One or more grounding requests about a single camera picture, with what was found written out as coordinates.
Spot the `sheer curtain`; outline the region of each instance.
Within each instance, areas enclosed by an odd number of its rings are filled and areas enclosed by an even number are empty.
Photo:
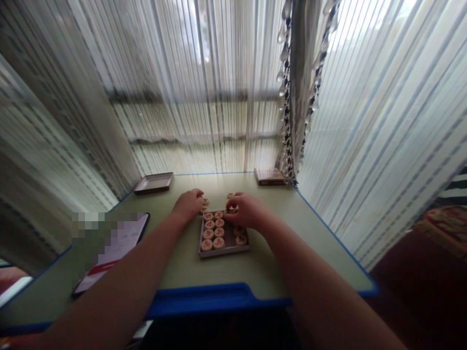
[[[274,164],[281,5],[70,2],[141,175]]]
[[[299,189],[367,269],[467,162],[466,11],[341,3]]]
[[[47,246],[26,259],[9,229],[2,257],[36,270],[73,212],[110,210],[143,175],[273,166],[283,4],[2,1],[1,212]]]

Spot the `blue table edge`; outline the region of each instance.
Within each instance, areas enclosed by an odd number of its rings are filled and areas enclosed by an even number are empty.
[[[183,175],[210,175],[216,173],[207,173],[207,174],[177,174],[175,176]],[[114,210],[121,202],[123,202],[132,192],[134,188],[122,198],[122,200],[117,203],[110,211]],[[300,191],[295,189],[300,197],[305,201],[305,203],[311,208],[315,215],[321,220],[321,222],[326,226],[326,228],[331,232],[334,238],[339,242],[343,249],[349,254],[352,260],[357,264],[357,266],[362,270],[365,276],[371,281],[372,289],[371,290],[357,290],[357,293],[361,297],[373,297],[379,293],[379,288],[373,278],[368,274],[368,272],[360,265],[360,263],[355,259],[355,257],[349,252],[347,247],[341,242],[341,240],[336,236],[336,234],[331,230],[331,228],[324,222],[321,216],[316,212],[316,210],[308,203],[308,201],[303,197]],[[8,305],[12,300],[14,300],[18,295],[26,290],[33,282],[42,276],[49,268],[55,264],[58,259],[60,259],[65,253],[67,253],[72,246],[69,246],[63,253],[61,253],[48,267],[46,267],[40,274],[38,274],[34,279],[28,283],[22,290],[20,290],[14,297],[12,297],[7,303],[5,303],[0,311]],[[261,308],[261,307],[286,307],[292,305],[292,299],[282,298],[282,299],[271,299],[271,300],[259,300],[252,293],[250,287],[246,283],[230,283],[230,284],[216,284],[216,285],[207,285],[207,286],[197,286],[197,287],[186,287],[186,288],[170,288],[170,289],[161,289],[158,290],[154,301],[152,302],[149,310],[144,317],[145,320],[154,319],[156,317],[164,316],[173,316],[173,315],[188,315],[196,313],[205,313],[205,312],[222,312],[222,311],[231,311],[231,310],[243,310],[251,308]],[[32,323],[20,326],[5,327],[0,328],[0,336],[4,335],[16,335],[16,334],[25,334],[25,333],[36,333],[41,332],[47,329],[52,322],[43,322],[43,323]]]

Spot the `table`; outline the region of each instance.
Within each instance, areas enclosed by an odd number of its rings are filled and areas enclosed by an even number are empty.
[[[170,213],[178,196],[192,188],[205,192],[204,197],[210,199],[210,210],[225,208],[229,192],[251,193],[281,216],[361,295],[377,293],[371,277],[298,191],[284,186],[258,186],[253,173],[177,175],[169,191],[140,196],[131,193],[113,210],[112,215],[149,212],[151,218],[144,233],[147,235]],[[180,235],[146,319],[291,305],[279,266],[258,232],[249,229],[249,252],[200,260],[201,220],[201,215],[195,218]],[[95,233],[87,239],[75,240],[72,248],[0,309],[0,334],[28,333],[47,328],[72,304],[70,295],[73,287],[86,267],[89,269],[91,256],[103,243],[103,236]]]

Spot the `person's left hand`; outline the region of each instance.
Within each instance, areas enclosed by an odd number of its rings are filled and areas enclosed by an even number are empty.
[[[179,220],[188,223],[199,214],[203,206],[203,194],[204,192],[200,189],[183,193],[175,203],[172,214],[176,215]]]

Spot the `forearm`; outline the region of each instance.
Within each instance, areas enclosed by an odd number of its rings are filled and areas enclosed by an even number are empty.
[[[124,349],[156,293],[186,221],[168,216],[42,336],[41,348]]]
[[[364,300],[282,220],[274,218],[260,232],[317,345],[323,349],[405,349]]]

